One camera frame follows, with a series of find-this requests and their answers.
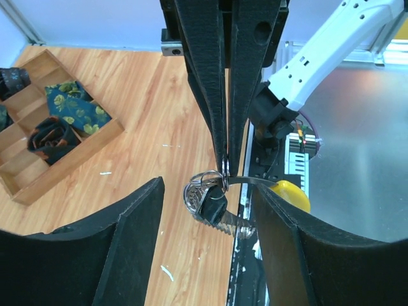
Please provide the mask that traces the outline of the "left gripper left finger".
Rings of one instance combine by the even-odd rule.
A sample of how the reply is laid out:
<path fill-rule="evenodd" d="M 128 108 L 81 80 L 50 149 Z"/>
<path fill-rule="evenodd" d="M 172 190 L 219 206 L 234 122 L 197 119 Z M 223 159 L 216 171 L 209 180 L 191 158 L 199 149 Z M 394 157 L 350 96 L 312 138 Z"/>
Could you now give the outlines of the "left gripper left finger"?
<path fill-rule="evenodd" d="M 164 182 L 51 233 L 1 232 L 2 305 L 143 305 Z"/>

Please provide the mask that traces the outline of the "key with black tag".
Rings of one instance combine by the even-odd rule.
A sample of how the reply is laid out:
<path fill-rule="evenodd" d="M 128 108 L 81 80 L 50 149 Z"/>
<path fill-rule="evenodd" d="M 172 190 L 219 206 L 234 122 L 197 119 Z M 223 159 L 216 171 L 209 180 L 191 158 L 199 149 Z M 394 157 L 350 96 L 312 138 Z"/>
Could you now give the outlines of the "key with black tag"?
<path fill-rule="evenodd" d="M 199 215 L 211 225 L 216 226 L 225 214 L 227 206 L 228 201 L 223 190 L 219 186 L 212 186 L 203 199 Z"/>

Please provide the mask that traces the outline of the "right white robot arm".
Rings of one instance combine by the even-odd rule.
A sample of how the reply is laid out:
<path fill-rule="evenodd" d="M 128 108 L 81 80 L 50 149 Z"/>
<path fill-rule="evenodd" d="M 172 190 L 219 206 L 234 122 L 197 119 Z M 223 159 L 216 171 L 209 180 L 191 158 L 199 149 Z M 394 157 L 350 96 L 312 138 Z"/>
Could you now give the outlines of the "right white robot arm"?
<path fill-rule="evenodd" d="M 287 1 L 161 1 L 163 37 L 181 43 L 187 79 L 209 128 L 217 170 L 238 173 L 249 109 L 273 60 Z M 303 48 L 266 82 L 280 122 L 371 32 L 407 11 L 406 1 L 341 1 Z"/>

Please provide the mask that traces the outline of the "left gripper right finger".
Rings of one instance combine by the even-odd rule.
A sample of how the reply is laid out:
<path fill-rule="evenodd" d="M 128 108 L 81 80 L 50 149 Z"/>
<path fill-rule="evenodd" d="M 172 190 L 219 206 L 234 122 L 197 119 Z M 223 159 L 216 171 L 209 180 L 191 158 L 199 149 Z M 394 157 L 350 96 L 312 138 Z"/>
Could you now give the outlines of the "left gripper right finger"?
<path fill-rule="evenodd" d="M 252 204 L 271 305 L 407 305 L 407 240 L 328 224 L 257 186 Z"/>

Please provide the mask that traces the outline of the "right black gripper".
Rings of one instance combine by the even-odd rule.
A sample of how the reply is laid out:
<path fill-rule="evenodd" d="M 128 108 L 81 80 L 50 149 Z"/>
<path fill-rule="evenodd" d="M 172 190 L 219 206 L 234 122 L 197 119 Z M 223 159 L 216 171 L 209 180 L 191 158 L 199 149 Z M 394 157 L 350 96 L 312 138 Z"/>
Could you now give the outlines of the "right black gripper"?
<path fill-rule="evenodd" d="M 161 30 L 162 54 L 184 55 L 180 22 L 187 47 L 185 58 L 200 92 L 198 104 L 212 136 L 217 169 L 226 174 L 229 160 L 229 174 L 235 176 L 249 106 L 262 67 L 275 60 L 289 15 L 289 0 L 159 2 L 166 23 Z"/>

